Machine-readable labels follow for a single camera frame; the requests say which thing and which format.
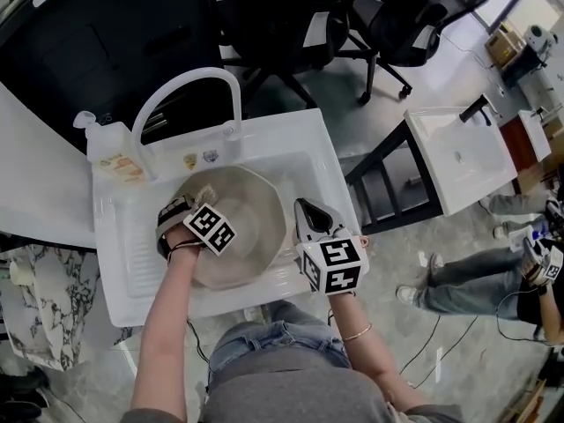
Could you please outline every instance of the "white utility sink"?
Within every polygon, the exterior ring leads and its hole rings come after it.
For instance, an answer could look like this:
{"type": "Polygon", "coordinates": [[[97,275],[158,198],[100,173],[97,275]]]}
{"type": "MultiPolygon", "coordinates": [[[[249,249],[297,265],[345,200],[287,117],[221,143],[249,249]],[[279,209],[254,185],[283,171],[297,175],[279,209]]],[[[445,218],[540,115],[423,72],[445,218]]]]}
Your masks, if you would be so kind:
{"type": "MultiPolygon", "coordinates": [[[[151,145],[153,153],[158,154],[159,170],[165,172],[156,181],[127,188],[101,175],[94,176],[96,246],[115,326],[145,323],[167,269],[156,249],[154,231],[159,210],[189,175],[233,164],[223,140],[202,137],[203,131],[151,145]],[[209,151],[217,151],[213,162],[204,160],[204,152],[209,151]],[[187,154],[197,156],[193,171],[182,161],[187,154]]],[[[237,164],[259,173],[277,188],[289,226],[293,224],[294,200],[309,197],[335,208],[347,226],[360,233],[319,109],[243,121],[237,158],[237,164]]],[[[283,248],[282,256],[251,284],[222,291],[194,287],[190,317],[223,314],[308,291],[308,281],[300,275],[291,247],[288,241],[284,246],[288,250],[283,248]]]]}
{"type": "Polygon", "coordinates": [[[466,108],[406,111],[405,121],[431,174],[445,215],[461,211],[517,177],[513,160],[489,108],[491,126],[477,113],[466,123],[466,108]]]}

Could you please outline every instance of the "bracelet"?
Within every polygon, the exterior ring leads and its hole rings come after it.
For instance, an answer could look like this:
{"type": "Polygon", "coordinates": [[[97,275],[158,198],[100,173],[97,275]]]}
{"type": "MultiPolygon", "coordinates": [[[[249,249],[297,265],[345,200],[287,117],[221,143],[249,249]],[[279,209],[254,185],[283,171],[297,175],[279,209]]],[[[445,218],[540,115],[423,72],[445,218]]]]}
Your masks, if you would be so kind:
{"type": "Polygon", "coordinates": [[[202,245],[204,245],[205,243],[201,240],[190,240],[190,241],[182,241],[180,243],[178,243],[176,246],[174,246],[172,249],[170,249],[170,252],[168,253],[168,257],[167,257],[167,263],[170,263],[170,258],[173,255],[173,252],[175,252],[177,249],[181,249],[181,248],[201,248],[202,245]]]}
{"type": "Polygon", "coordinates": [[[354,340],[355,338],[358,338],[358,337],[360,337],[361,335],[366,334],[366,333],[367,333],[369,330],[371,330],[371,329],[372,329],[372,323],[370,323],[366,329],[364,329],[363,331],[359,332],[358,334],[353,335],[352,337],[343,338],[343,341],[344,341],[344,342],[350,342],[351,340],[354,340]]]}

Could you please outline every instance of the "chair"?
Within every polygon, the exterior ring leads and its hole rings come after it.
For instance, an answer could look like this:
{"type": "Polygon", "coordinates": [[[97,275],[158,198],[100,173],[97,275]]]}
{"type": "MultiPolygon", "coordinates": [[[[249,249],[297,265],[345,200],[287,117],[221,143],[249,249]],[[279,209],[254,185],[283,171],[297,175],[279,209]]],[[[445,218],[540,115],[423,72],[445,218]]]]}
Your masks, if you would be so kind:
{"type": "Polygon", "coordinates": [[[247,104],[270,76],[280,78],[307,104],[317,108],[293,76],[311,68],[322,69],[346,41],[347,12],[353,0],[223,0],[216,3],[222,45],[231,45],[241,58],[224,65],[249,68],[254,78],[242,89],[247,104]],[[315,41],[311,34],[317,31],[315,41]]]}
{"type": "Polygon", "coordinates": [[[391,66],[425,64],[439,48],[445,26],[486,1],[355,0],[349,12],[351,29],[359,33],[364,43],[349,33],[349,39],[359,50],[341,50],[336,56],[367,61],[367,89],[360,97],[360,104],[365,105],[370,100],[377,64],[404,85],[399,98],[406,98],[412,86],[391,66]]]}

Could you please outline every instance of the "dish soap bottle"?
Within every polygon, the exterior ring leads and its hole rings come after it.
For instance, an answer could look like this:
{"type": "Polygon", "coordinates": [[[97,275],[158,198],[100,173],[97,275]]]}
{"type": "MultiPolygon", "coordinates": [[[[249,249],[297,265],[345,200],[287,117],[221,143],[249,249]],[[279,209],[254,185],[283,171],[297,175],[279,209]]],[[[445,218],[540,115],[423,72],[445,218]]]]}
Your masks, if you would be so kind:
{"type": "Polygon", "coordinates": [[[88,140],[86,157],[93,167],[110,173],[122,182],[145,181],[145,173],[137,165],[130,148],[131,132],[123,122],[99,125],[96,115],[90,111],[81,111],[72,126],[85,129],[88,140]]]}

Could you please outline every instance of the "floor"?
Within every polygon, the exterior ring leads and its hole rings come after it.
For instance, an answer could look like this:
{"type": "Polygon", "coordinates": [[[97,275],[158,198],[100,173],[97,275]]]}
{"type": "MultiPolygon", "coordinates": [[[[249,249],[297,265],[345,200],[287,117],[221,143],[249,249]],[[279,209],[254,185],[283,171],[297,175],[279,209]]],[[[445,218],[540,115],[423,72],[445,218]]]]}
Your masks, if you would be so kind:
{"type": "MultiPolygon", "coordinates": [[[[347,159],[356,159],[372,150],[402,120],[407,108],[463,106],[480,93],[493,100],[506,120],[517,109],[526,107],[522,95],[501,91],[495,72],[480,65],[480,61],[490,64],[483,48],[486,33],[471,16],[460,20],[445,34],[456,46],[443,39],[438,53],[425,67],[401,70],[413,85],[407,100],[399,101],[397,93],[401,85],[383,70],[377,70],[372,100],[360,107],[356,99],[362,94],[366,79],[366,63],[361,60],[336,59],[324,70],[298,76],[323,111],[338,157],[344,164],[347,159]]],[[[249,106],[249,114],[254,117],[303,107],[291,91],[271,78],[249,106]]],[[[494,224],[478,205],[473,205],[449,218],[440,217],[370,237],[371,270],[364,278],[359,297],[374,327],[395,354],[398,368],[425,344],[437,316],[398,302],[396,287],[418,283],[424,274],[421,256],[429,258],[439,251],[448,261],[502,246],[503,242],[491,237],[494,224]]],[[[328,302],[322,296],[304,294],[293,301],[326,318],[328,302]]],[[[204,352],[209,354],[219,336],[242,319],[242,312],[237,312],[195,321],[204,352]]],[[[415,385],[423,381],[436,360],[461,337],[472,320],[467,316],[442,318],[426,350],[404,371],[405,379],[415,385]]],[[[532,334],[531,326],[526,324],[502,322],[501,325],[511,337],[532,334]]],[[[53,390],[88,423],[118,421],[129,405],[138,346],[138,337],[132,338],[68,373],[49,372],[53,390]]],[[[494,422],[529,377],[537,373],[546,352],[542,345],[504,339],[494,318],[480,317],[420,389],[436,403],[460,404],[468,423],[494,422]]],[[[21,363],[10,362],[11,368],[21,363]]],[[[197,390],[205,383],[206,365],[197,357],[195,339],[190,333],[186,339],[185,373],[189,421],[195,423],[199,407],[197,390]]],[[[44,421],[79,421],[66,404],[56,400],[47,414],[44,421]]]]}

